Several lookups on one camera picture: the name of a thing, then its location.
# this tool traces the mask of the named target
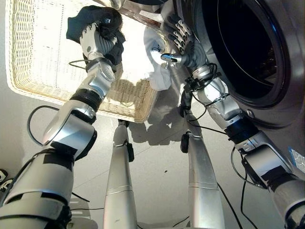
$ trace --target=black band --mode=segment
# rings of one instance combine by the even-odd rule
[[[44,164],[55,164],[59,166],[63,166],[67,168],[68,170],[72,171],[72,165],[74,163],[73,155],[76,153],[73,152],[72,155],[70,153],[67,153],[67,148],[65,148],[64,144],[58,143],[58,142],[52,142],[52,147],[57,147],[55,150],[55,153],[46,153],[44,155],[43,163]]]
[[[97,112],[102,102],[102,99],[96,92],[87,89],[78,89],[70,100],[78,100],[86,103],[92,107],[95,112]]]
[[[224,131],[235,144],[243,142],[258,133],[256,126],[245,117],[229,125]]]
[[[291,180],[297,180],[297,177],[293,174],[287,173],[282,166],[278,166],[262,175],[262,179],[267,181],[270,189],[275,192],[280,185]]]
[[[289,223],[293,223],[293,226],[296,225],[296,222],[294,222],[292,219],[289,219],[289,218],[290,218],[291,213],[293,213],[294,210],[298,209],[302,205],[305,205],[305,201],[301,201],[301,202],[295,204],[294,206],[290,207],[290,209],[286,212],[285,221],[287,222],[288,225],[289,225]],[[299,227],[295,227],[295,228],[296,229],[304,229],[304,224],[305,224],[304,221],[305,221],[305,215],[302,217],[301,222],[298,225]]]

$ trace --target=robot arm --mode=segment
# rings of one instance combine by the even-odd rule
[[[97,29],[96,24],[88,26],[80,39],[88,58],[88,76],[45,130],[42,151],[8,188],[0,205],[0,228],[63,229],[71,218],[68,204],[74,161],[86,156],[93,146],[97,132],[92,124],[114,81],[112,63],[102,53],[115,45],[115,39],[105,40]]]
[[[176,35],[180,32],[184,40],[188,41],[192,33],[181,29],[179,26],[181,23],[184,24],[183,20],[178,18],[178,22],[174,23],[177,31],[172,33]],[[304,180],[293,174],[292,165],[280,154],[280,150],[243,114],[218,75],[217,66],[208,64],[206,55],[196,38],[191,38],[191,42],[186,46],[182,43],[177,47],[182,55],[165,53],[161,58],[181,63],[192,72],[192,76],[186,80],[182,94],[181,116],[192,117],[191,101],[193,92],[197,91],[199,100],[204,104],[211,118],[225,131],[229,140],[234,142],[235,148],[244,155],[242,164],[254,185],[269,190],[286,228],[305,227]]]

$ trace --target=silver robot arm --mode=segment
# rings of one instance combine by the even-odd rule
[[[176,44],[182,55],[164,53],[161,58],[165,61],[183,64],[192,73],[191,77],[186,80],[181,98],[180,115],[185,117],[186,120],[195,119],[191,112],[191,102],[193,92],[197,91],[199,100],[205,105],[212,119],[234,142],[235,148],[244,155],[242,164],[252,181],[256,186],[269,190],[286,228],[305,228],[304,180],[293,174],[292,165],[288,163],[287,158],[284,158],[280,150],[264,132],[259,131],[252,121],[244,115],[237,102],[229,94],[226,84],[218,75],[217,65],[208,62],[202,46],[183,19],[177,15],[172,15],[168,18],[168,21],[175,28],[166,29],[167,27],[165,27],[170,33],[168,38]],[[194,128],[196,123],[192,122],[192,124],[188,122],[189,131],[183,135],[181,142],[182,151],[189,153],[190,168],[194,166],[197,168],[197,170],[190,169],[189,193],[193,193],[193,195],[190,195],[190,200],[193,203],[190,215],[191,226],[221,228],[223,219],[214,218],[214,222],[218,221],[216,226],[209,222],[209,219],[213,218],[213,214],[209,214],[203,204],[196,207],[196,203],[200,200],[207,203],[209,207],[212,206],[212,204],[209,204],[209,198],[200,197],[201,193],[205,192],[204,189],[208,189],[210,184],[214,185],[212,189],[215,190],[215,202],[219,200],[219,197],[216,194],[216,180],[201,179],[201,175],[204,174],[214,177],[214,171],[213,167],[208,172],[203,172],[200,169],[200,161],[198,160],[200,156],[206,157],[202,161],[208,162],[208,167],[210,167],[211,162],[204,147],[203,138]],[[201,150],[194,143],[195,139],[203,145]],[[192,184],[193,177],[197,178],[196,182],[198,184]],[[219,204],[218,207],[213,205],[213,210],[222,214],[219,208]]]
[[[252,181],[269,190],[285,228],[305,227],[305,181],[293,174],[292,165],[267,135],[244,115],[220,77],[211,76],[210,68],[204,65],[193,72],[192,79],[184,87],[182,113],[189,119],[192,91],[197,91],[211,118],[244,155],[242,164]]]
[[[80,39],[88,76],[47,127],[43,150],[25,164],[5,193],[0,228],[63,229],[71,218],[74,161],[86,156],[95,142],[92,123],[114,80],[111,62],[101,52],[103,37],[96,30],[95,24],[88,26]],[[115,44],[106,42],[108,49]]]

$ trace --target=washing machine drum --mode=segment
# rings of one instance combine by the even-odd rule
[[[196,0],[193,25],[240,106],[286,126],[304,102],[304,1]],[[290,114],[278,110],[298,110]]]

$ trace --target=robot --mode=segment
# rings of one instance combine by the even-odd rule
[[[191,111],[193,92],[198,92],[199,101],[243,155],[243,166],[253,181],[250,183],[269,190],[285,227],[305,228],[302,175],[293,173],[292,165],[273,142],[246,118],[220,79],[217,65],[208,62],[192,30],[176,15],[171,17],[171,22],[182,55],[164,53],[161,58],[183,64],[192,73],[186,81],[180,106],[180,115],[188,125],[181,150],[189,155],[191,228],[224,228],[219,186],[200,126]],[[86,57],[87,77],[46,128],[42,150],[21,168],[7,188],[0,202],[0,228],[64,229],[70,221],[74,161],[85,157],[93,146],[97,131],[92,124],[114,81],[115,68],[107,54],[118,39],[101,36],[102,29],[100,23],[94,22],[82,31],[79,40]],[[129,172],[134,154],[127,127],[128,122],[119,120],[113,137],[104,205],[105,229],[137,228]]]

